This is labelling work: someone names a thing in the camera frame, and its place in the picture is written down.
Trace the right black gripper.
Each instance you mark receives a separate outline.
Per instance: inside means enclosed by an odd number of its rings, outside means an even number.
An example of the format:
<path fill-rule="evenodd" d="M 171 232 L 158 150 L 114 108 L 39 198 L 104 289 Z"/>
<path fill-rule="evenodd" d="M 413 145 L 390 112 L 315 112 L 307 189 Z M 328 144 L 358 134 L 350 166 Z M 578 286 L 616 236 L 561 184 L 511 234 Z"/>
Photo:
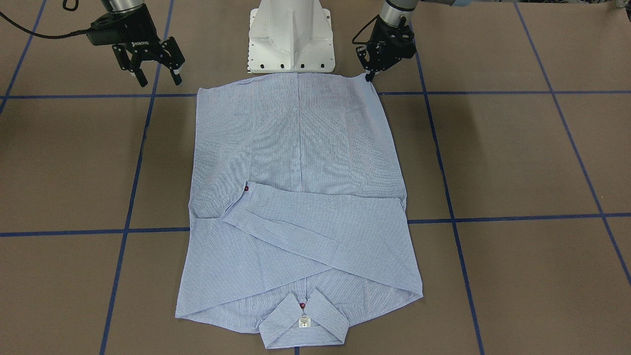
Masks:
<path fill-rule="evenodd" d="M 185 57 L 173 36 L 161 40 L 146 4 L 105 4 L 86 34 L 94 46 L 110 45 L 121 70 L 128 71 L 140 87 L 148 85 L 142 62 L 155 61 L 169 68 L 176 86 Z"/>

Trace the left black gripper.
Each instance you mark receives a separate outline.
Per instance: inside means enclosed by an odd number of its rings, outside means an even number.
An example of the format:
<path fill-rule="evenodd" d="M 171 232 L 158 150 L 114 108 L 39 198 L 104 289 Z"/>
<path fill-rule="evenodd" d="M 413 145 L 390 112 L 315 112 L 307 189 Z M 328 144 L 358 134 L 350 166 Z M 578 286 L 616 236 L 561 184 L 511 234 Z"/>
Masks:
<path fill-rule="evenodd" d="M 415 34 L 409 18 L 399 16 L 392 26 L 380 16 L 375 16 L 356 34 L 359 37 L 368 27 L 372 28 L 369 40 L 356 41 L 356 55 L 361 67 L 367 71 L 365 80 L 372 82 L 383 67 L 392 67 L 402 59 L 411 59 L 417 53 Z"/>

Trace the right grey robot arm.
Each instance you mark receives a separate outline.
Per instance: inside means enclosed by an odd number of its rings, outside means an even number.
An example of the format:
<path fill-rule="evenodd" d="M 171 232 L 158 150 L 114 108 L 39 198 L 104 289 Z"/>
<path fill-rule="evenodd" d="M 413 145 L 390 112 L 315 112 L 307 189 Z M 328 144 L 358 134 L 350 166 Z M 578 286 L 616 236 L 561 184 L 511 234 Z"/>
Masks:
<path fill-rule="evenodd" d="M 141 87 L 148 85 L 141 65 L 156 62 L 166 67 L 176 85 L 182 83 L 185 63 L 173 36 L 161 39 L 143 0 L 104 0 L 106 14 L 97 18 L 86 35 L 94 46 L 110 46 L 121 70 L 130 72 Z"/>

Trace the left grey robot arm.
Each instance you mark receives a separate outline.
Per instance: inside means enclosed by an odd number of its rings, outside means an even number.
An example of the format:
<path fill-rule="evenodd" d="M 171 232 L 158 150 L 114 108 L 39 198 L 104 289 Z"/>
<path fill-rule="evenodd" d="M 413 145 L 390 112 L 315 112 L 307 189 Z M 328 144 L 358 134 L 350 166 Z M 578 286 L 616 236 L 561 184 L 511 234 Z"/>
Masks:
<path fill-rule="evenodd" d="M 381 10 L 354 35 L 351 43 L 365 70 L 364 79 L 374 85 L 377 74 L 417 54 L 412 18 L 420 0 L 385 0 Z"/>

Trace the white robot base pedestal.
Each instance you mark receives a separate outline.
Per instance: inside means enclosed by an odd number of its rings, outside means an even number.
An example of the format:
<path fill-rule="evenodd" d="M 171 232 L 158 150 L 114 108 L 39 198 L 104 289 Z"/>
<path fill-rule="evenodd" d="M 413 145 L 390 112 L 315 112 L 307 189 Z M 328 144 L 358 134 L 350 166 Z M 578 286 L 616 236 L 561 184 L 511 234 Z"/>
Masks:
<path fill-rule="evenodd" d="M 319 0 L 262 0 L 249 14 L 246 70 L 334 71 L 331 12 Z"/>

